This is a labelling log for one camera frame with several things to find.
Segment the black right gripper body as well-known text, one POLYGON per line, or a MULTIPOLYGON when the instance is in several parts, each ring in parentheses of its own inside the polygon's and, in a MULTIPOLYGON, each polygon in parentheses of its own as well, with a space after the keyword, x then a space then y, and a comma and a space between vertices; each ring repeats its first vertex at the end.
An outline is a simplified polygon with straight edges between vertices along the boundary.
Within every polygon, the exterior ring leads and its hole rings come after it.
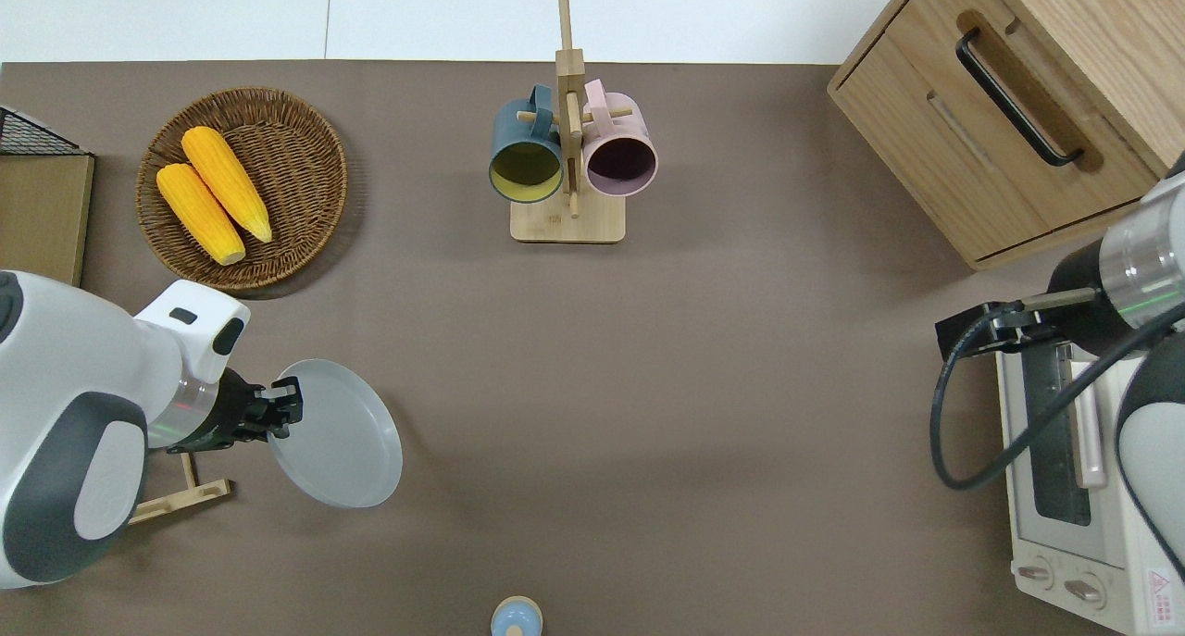
POLYGON ((1129 325, 1117 314, 1104 294, 1100 272, 1100 248, 1080 248, 1066 253, 1051 274, 1051 291, 1093 289, 1095 298, 1053 311, 1053 326, 1080 349, 1104 356, 1115 343, 1129 335, 1129 325))

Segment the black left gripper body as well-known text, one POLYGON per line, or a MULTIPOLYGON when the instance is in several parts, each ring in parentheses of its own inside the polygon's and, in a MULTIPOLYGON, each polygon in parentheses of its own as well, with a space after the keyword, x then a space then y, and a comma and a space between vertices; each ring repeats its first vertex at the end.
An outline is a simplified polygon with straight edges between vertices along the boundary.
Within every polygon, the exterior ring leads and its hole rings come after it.
POLYGON ((248 383, 225 370, 218 383, 213 407, 194 433, 169 447, 169 454, 229 449, 235 443, 267 441, 278 429, 278 407, 263 396, 262 384, 248 383))

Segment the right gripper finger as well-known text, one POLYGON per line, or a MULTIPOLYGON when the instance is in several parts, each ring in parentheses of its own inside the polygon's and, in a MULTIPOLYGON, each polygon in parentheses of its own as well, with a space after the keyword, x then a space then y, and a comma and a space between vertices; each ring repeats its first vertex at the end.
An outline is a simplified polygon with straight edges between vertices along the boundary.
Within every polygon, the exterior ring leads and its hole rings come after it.
POLYGON ((1100 291, 1097 289, 1093 289, 1093 287, 1083 287, 1083 289, 1071 289, 1065 291, 1040 293, 1032 295, 1032 297, 1019 298, 1018 308, 1023 311, 1040 311, 1050 310, 1050 308, 1083 306, 1093 303, 1093 300, 1098 298, 1098 295, 1100 291))
POLYGON ((1018 319, 995 320, 992 330, 995 335, 995 342, 992 343, 994 352, 1025 352, 1030 346, 1066 343, 1066 334, 1057 325, 1036 322, 1033 319, 1026 325, 1021 325, 1018 319))

